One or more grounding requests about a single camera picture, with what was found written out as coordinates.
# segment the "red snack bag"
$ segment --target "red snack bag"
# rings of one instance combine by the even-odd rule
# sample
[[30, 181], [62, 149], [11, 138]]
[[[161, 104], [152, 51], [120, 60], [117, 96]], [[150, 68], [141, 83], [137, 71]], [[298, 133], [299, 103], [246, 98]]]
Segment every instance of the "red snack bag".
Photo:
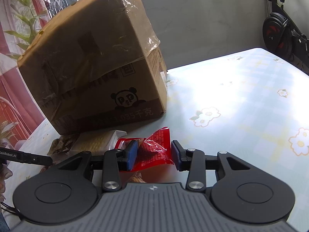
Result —
[[149, 138], [120, 138], [115, 149], [125, 149], [131, 140], [137, 140], [139, 147], [131, 172], [161, 164], [174, 164], [171, 158], [170, 129], [161, 128]]

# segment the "white flower pattern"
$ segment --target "white flower pattern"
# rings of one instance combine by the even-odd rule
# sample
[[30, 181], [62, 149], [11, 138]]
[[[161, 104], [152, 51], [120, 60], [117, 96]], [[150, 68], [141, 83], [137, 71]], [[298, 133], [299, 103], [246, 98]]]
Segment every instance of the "white flower pattern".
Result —
[[177, 82], [178, 82], [178, 79], [168, 80], [166, 81], [166, 86], [175, 85], [177, 84]]
[[242, 57], [241, 56], [235, 56], [235, 57], [232, 57], [232, 58], [228, 58], [228, 61], [235, 61], [235, 60], [241, 60]]
[[281, 60], [279, 60], [279, 59], [273, 59], [274, 61], [276, 61], [276, 63], [279, 63], [279, 64], [283, 64], [283, 62], [281, 61]]
[[209, 122], [214, 118], [220, 117], [219, 110], [215, 107], [204, 108], [201, 111], [196, 111], [196, 115], [191, 117], [190, 120], [194, 122], [196, 127], [206, 127]]
[[278, 93], [279, 96], [281, 96], [281, 97], [285, 97], [285, 98], [288, 97], [288, 93], [287, 93], [286, 89], [278, 90], [277, 93]]
[[298, 133], [289, 138], [291, 143], [291, 149], [297, 155], [308, 155], [309, 154], [309, 130], [300, 128]]
[[224, 82], [224, 83], [221, 83], [220, 85], [225, 86], [225, 87], [230, 87], [231, 85], [233, 85], [233, 81]]

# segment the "panda logo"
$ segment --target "panda logo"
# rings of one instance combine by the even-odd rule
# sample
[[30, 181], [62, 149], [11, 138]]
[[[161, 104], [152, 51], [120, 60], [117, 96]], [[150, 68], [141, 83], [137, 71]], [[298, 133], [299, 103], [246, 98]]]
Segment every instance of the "panda logo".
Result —
[[137, 107], [140, 103], [146, 102], [146, 100], [139, 100], [136, 92], [137, 90], [134, 87], [130, 87], [129, 90], [120, 90], [117, 93], [112, 93], [111, 98], [117, 105], [115, 109], [124, 110], [131, 106]]

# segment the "wall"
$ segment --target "wall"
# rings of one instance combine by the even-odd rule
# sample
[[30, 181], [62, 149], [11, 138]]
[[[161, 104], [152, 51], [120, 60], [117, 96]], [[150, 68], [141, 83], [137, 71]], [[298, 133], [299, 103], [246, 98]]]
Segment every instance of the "wall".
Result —
[[300, 31], [309, 37], [309, 0], [285, 0], [284, 10]]
[[168, 69], [264, 47], [265, 0], [143, 0]]

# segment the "table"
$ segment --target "table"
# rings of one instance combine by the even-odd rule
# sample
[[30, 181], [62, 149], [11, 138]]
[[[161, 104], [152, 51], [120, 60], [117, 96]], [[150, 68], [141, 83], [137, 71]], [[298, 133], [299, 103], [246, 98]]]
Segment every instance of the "table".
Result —
[[[128, 137], [148, 137], [168, 126], [171, 140], [210, 155], [224, 150], [291, 186], [296, 202], [288, 222], [300, 232], [309, 229], [309, 77], [263, 49], [251, 49], [168, 72], [167, 111], [160, 119], [111, 129]], [[21, 151], [46, 155], [58, 138], [48, 120], [33, 132]], [[41, 167], [11, 162], [6, 202], [19, 183]], [[188, 172], [173, 165], [142, 171], [146, 182], [186, 182]], [[123, 179], [130, 176], [124, 173]], [[100, 172], [93, 180], [100, 185]], [[216, 182], [207, 172], [207, 185]], [[5, 213], [12, 227], [17, 218]]]

